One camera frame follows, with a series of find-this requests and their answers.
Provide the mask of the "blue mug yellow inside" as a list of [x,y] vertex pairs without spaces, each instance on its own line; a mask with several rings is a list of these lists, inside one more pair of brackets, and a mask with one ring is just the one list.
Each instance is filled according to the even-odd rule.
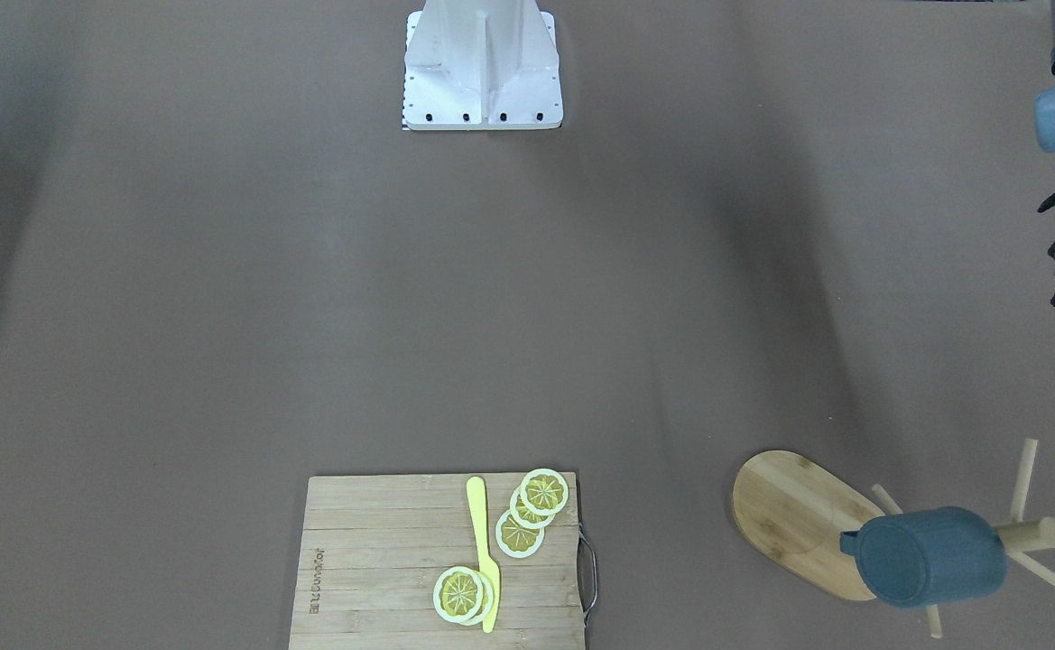
[[984,598],[1008,576],[1000,535],[964,506],[875,517],[841,532],[839,550],[874,596],[895,608]]

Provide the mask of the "wooden cup rack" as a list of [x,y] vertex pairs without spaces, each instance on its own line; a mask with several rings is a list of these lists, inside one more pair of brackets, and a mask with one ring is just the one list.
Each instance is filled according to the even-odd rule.
[[[1030,521],[1025,515],[1038,448],[1035,439],[1023,441],[1008,519],[998,525],[987,523],[1008,551],[1008,568],[1017,563],[1055,589],[1055,571],[1033,558],[1035,552],[1055,550],[1055,517]],[[878,484],[865,497],[791,450],[765,450],[747,460],[735,474],[730,505],[740,534],[757,552],[800,579],[850,603],[882,601],[863,584],[853,560],[839,550],[841,532],[857,530],[881,515],[918,513],[903,510]],[[940,639],[944,604],[902,609],[923,610],[931,636]]]

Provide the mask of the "lemon slice middle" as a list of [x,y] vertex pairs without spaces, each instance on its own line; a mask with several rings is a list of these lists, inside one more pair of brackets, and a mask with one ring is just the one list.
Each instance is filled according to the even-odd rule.
[[522,489],[517,488],[511,495],[509,501],[510,518],[518,525],[528,530],[541,530],[545,525],[551,525],[555,514],[540,515],[534,513],[523,501]]

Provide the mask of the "yellow plastic knife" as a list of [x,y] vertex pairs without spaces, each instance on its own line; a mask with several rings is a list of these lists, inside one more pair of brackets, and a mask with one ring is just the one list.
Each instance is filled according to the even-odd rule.
[[502,576],[501,568],[495,562],[490,551],[490,510],[487,510],[485,479],[480,476],[467,478],[466,497],[469,519],[472,519],[475,536],[475,547],[477,548],[478,568],[480,568],[482,575],[493,585],[490,612],[486,613],[486,616],[481,622],[483,633],[491,634],[495,630],[495,622],[497,622],[499,606],[501,606]]

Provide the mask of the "lemon slice under front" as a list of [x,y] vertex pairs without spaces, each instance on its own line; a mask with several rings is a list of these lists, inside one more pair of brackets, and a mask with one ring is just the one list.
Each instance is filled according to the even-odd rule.
[[466,618],[464,622],[460,622],[461,626],[472,627],[482,624],[485,622],[487,614],[490,614],[491,609],[493,609],[495,604],[495,585],[490,580],[490,577],[481,571],[475,572],[481,585],[481,601],[480,608],[473,617]]

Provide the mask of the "bamboo cutting board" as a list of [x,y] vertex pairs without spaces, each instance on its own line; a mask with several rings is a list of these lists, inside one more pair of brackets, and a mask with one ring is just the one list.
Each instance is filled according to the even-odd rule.
[[448,622],[433,601],[441,573],[480,571],[469,473],[310,478],[289,646],[292,649],[584,649],[596,555],[578,481],[531,555],[498,546],[524,470],[487,472],[487,550],[501,568],[493,625]]

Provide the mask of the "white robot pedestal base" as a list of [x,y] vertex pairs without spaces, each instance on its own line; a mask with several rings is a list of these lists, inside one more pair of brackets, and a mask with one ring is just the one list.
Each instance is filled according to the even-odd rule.
[[415,132],[561,127],[556,26],[535,1],[428,1],[406,18],[401,125]]

